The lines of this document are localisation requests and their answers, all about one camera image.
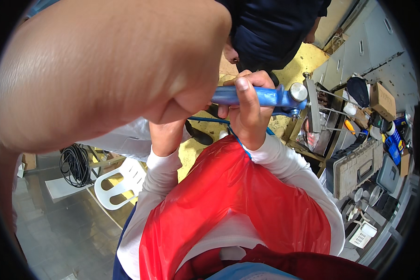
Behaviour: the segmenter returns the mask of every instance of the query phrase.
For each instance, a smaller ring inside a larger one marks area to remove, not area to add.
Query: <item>yellow floor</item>
[[[303,72],[312,72],[328,59],[321,49],[311,44],[302,44],[299,51],[292,61],[282,70],[274,70],[274,73],[279,78],[281,84],[288,89],[294,82],[303,81]],[[224,81],[231,80],[237,75],[238,70],[236,66],[230,64],[225,60],[224,56],[221,57],[221,64],[219,66],[219,86],[222,86]],[[211,117],[207,112],[199,112],[196,116]],[[271,118],[269,128],[277,135],[283,135],[286,126],[289,122],[286,116],[277,116],[275,119]],[[190,121],[192,126],[206,132],[214,141],[218,140],[219,132],[226,130],[226,126],[219,123],[210,122],[197,122]],[[206,146],[199,144],[194,139],[190,139],[182,143],[179,148],[179,157],[182,161],[182,168],[178,171],[179,181],[187,176],[188,171],[196,160],[196,157],[204,150]]]

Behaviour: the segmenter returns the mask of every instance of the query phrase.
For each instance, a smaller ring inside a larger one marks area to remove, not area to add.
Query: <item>red plastic apron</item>
[[[205,149],[188,176],[151,210],[139,248],[141,279],[172,279],[189,250],[231,209],[269,249],[329,254],[331,228],[306,192],[254,164],[233,136]]]

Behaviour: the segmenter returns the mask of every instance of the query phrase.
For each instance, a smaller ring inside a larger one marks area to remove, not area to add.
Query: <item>cabinet drawer handle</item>
[[[362,43],[362,40],[359,41],[359,54],[364,54],[364,43]]]
[[[384,19],[384,25],[386,26],[388,33],[389,34],[393,34],[392,26],[390,26],[390,23],[387,20],[387,18]]]

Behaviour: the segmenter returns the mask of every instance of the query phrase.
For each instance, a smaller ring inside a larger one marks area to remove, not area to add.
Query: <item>hand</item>
[[[312,44],[316,41],[316,37],[314,35],[314,33],[310,32],[308,35],[306,35],[305,39],[303,40],[303,42],[305,44]]]
[[[173,154],[182,141],[184,124],[185,120],[175,120],[162,125],[150,122],[153,153],[160,157]]]
[[[238,56],[237,51],[235,51],[235,49],[229,44],[225,45],[223,53],[224,57],[231,64],[236,64],[238,61],[240,61],[240,57]]]
[[[274,89],[274,83],[266,71],[252,73],[244,70],[237,78],[224,82],[224,86],[236,86],[236,94],[240,100],[239,106],[219,105],[218,116],[230,116],[233,132],[240,142],[249,150],[256,151],[266,139],[266,128],[274,107],[260,106],[257,92],[253,86]]]

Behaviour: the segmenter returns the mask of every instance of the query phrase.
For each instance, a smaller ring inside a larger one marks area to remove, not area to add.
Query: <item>black boot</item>
[[[270,79],[274,82],[274,86],[278,87],[280,84],[279,78],[277,78],[277,76],[272,71],[270,71],[268,74]]]
[[[223,120],[222,118],[218,117],[218,105],[211,104],[210,107],[206,110],[206,112],[215,118],[218,118],[220,120]]]
[[[210,135],[192,127],[188,120],[185,121],[185,128],[188,133],[190,133],[191,137],[202,145],[210,146],[213,144],[213,138]]]

